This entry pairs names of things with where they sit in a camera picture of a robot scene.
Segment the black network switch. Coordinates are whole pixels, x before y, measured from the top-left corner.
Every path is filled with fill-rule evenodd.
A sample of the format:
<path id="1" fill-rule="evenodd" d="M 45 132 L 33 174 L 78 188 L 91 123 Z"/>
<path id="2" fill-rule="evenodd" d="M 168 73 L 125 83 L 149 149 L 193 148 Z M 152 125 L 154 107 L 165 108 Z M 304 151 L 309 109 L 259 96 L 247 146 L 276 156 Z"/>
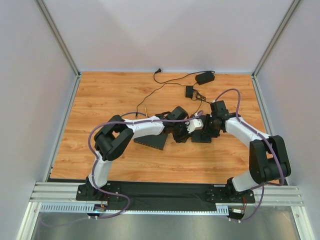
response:
<path id="1" fill-rule="evenodd" d="M 206 143 L 210 144 L 212 142 L 212 138 L 205 133 L 203 133 L 202 130 L 195 130 L 192 133 L 191 137 L 191 142 L 192 143 Z"/>
<path id="2" fill-rule="evenodd" d="M 137 137 L 133 141 L 137 144 L 163 151 L 167 138 L 168 134 L 146 135 Z"/>

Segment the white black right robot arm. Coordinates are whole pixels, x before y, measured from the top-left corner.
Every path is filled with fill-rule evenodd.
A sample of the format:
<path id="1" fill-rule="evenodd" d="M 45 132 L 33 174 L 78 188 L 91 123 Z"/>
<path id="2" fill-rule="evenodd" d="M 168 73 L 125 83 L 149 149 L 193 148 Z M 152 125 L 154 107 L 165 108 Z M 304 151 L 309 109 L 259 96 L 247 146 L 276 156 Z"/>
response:
<path id="1" fill-rule="evenodd" d="M 269 135 L 248 124 L 237 112 L 229 112 L 223 100 L 210 104 L 211 113 L 204 119 L 202 132 L 217 138 L 228 133 L 240 140 L 249 149 L 248 170 L 227 180 L 232 193 L 243 193 L 265 184 L 280 185 L 292 173 L 284 139 Z"/>

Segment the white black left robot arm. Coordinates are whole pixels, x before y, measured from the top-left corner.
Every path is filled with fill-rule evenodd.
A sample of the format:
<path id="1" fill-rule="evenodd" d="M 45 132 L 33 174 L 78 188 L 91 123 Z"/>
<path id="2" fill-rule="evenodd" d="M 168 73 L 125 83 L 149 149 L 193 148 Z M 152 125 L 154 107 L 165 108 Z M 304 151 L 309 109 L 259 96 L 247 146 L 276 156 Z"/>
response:
<path id="1" fill-rule="evenodd" d="M 91 186 L 100 189 L 107 184 L 112 162 L 124 153 L 131 140 L 173 133 L 187 116 L 188 113 L 177 106 L 171 112 L 144 119 L 129 120 L 115 115 L 108 122 L 95 127 L 88 137 L 88 147 L 95 157 L 88 176 Z"/>

